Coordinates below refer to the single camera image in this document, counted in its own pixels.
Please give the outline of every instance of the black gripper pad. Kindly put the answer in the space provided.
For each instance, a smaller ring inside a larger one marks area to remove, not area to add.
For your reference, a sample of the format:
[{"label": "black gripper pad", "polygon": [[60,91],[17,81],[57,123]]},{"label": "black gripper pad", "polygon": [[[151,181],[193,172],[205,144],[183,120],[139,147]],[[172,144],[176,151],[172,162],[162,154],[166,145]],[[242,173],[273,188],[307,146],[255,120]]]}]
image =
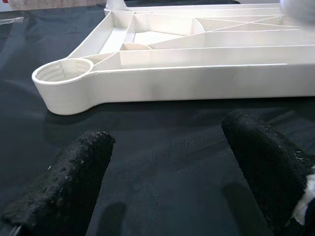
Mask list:
[{"label": "black gripper pad", "polygon": [[304,195],[314,160],[255,116],[232,112],[222,128],[266,221],[279,235]]},{"label": "black gripper pad", "polygon": [[22,225],[32,236],[84,236],[114,142],[104,131],[81,135],[4,210],[3,221]]}]

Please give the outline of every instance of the ridged inner wall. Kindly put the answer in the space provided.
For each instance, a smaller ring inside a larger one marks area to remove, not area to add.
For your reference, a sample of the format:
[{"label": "ridged inner wall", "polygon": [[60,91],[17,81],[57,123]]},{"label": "ridged inner wall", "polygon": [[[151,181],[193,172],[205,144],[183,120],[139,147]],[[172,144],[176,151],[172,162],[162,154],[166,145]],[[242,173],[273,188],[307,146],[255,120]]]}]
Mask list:
[{"label": "ridged inner wall", "polygon": [[42,68],[36,75],[37,79],[58,82],[83,75],[90,69],[90,64],[83,60],[68,59],[57,61]]}]

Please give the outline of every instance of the white plastic frame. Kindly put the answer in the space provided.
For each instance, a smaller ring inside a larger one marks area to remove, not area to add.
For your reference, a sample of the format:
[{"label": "white plastic frame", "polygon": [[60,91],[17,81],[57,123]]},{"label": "white plastic frame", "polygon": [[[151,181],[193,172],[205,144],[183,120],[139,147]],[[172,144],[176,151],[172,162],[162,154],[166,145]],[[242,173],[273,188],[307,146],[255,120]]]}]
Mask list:
[{"label": "white plastic frame", "polygon": [[72,115],[108,102],[315,94],[315,34],[299,29],[278,4],[135,7],[105,15],[68,57],[34,71],[51,112]]}]

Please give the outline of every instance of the black tablecloth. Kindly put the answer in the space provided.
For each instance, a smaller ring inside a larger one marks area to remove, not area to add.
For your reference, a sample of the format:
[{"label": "black tablecloth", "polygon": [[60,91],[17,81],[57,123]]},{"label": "black tablecloth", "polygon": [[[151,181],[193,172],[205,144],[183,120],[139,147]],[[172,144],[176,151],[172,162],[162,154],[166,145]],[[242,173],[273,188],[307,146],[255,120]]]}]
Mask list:
[{"label": "black tablecloth", "polygon": [[315,98],[117,103],[57,116],[31,73],[66,57],[103,19],[103,6],[24,15],[23,23],[0,26],[0,211],[69,141],[103,129],[117,143],[87,235],[271,235],[221,119],[235,109],[260,115],[314,153]]}]

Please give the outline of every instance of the dark fabric surface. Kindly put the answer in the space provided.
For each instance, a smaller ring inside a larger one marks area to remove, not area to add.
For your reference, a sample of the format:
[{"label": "dark fabric surface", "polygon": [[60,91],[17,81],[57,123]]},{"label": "dark fabric surface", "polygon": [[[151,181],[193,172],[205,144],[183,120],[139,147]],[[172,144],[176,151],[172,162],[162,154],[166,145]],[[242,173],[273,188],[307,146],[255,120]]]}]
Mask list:
[{"label": "dark fabric surface", "polygon": [[116,144],[88,236],[271,235],[221,119],[235,109],[259,115],[314,153],[315,98],[103,104],[57,116],[47,111],[31,74],[67,56],[103,19],[103,9],[25,16],[22,24],[0,26],[0,211],[72,139],[103,129]]}]

